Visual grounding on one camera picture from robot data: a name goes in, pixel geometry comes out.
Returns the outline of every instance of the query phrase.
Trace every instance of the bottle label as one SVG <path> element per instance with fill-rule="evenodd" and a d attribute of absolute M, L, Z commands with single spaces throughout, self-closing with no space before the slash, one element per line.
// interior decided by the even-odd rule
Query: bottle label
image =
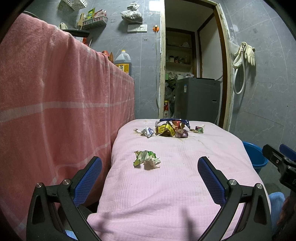
<path fill-rule="evenodd" d="M 129 64 L 116 64 L 116 66 L 128 74 Z"/>

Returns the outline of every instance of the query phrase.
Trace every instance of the pink towel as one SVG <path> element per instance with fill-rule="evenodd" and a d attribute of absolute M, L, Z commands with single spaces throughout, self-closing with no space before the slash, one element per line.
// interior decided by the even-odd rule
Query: pink towel
<path fill-rule="evenodd" d="M 99 156 L 87 203 L 99 199 L 117 131 L 134 119 L 134 82 L 102 53 L 24 14 L 0 59 L 0 208 L 24 239 L 37 182 L 59 184 Z"/>

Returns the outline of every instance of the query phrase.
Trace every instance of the pink checked blanket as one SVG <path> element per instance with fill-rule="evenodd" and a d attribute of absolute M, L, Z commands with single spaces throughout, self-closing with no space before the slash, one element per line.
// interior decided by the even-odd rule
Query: pink checked blanket
<path fill-rule="evenodd" d="M 22 238 L 37 182 L 59 184 L 93 157 L 100 197 L 117 132 L 134 119 L 134 82 L 56 26 L 21 14 L 0 44 L 0 208 Z"/>
<path fill-rule="evenodd" d="M 227 179 L 241 185 L 262 183 L 253 169 L 243 143 L 231 133 L 209 123 L 204 134 L 189 132 L 188 138 L 152 136 L 133 131 L 154 127 L 156 120 L 133 120 L 118 132 L 112 149 L 112 167 L 107 175 L 97 213 L 87 221 L 103 241 L 198 240 L 216 216 L 216 205 L 197 170 L 206 156 Z M 153 151 L 160 168 L 134 168 L 134 151 Z M 224 238 L 236 226 L 239 205 Z"/>

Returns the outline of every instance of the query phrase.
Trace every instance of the orange plug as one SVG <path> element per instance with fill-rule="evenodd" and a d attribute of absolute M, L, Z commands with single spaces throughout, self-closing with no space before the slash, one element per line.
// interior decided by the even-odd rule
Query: orange plug
<path fill-rule="evenodd" d="M 158 32 L 159 31 L 159 27 L 157 25 L 153 26 L 153 31 L 154 32 Z"/>

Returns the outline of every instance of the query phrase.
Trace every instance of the blue bucket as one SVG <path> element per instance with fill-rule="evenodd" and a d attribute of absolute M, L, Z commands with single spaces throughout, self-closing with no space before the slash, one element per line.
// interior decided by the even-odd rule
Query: blue bucket
<path fill-rule="evenodd" d="M 268 163 L 268 160 L 262 154 L 262 148 L 249 142 L 243 141 L 242 143 L 244 144 L 244 148 L 251 160 L 253 168 L 259 173 L 261 168 L 265 167 Z"/>

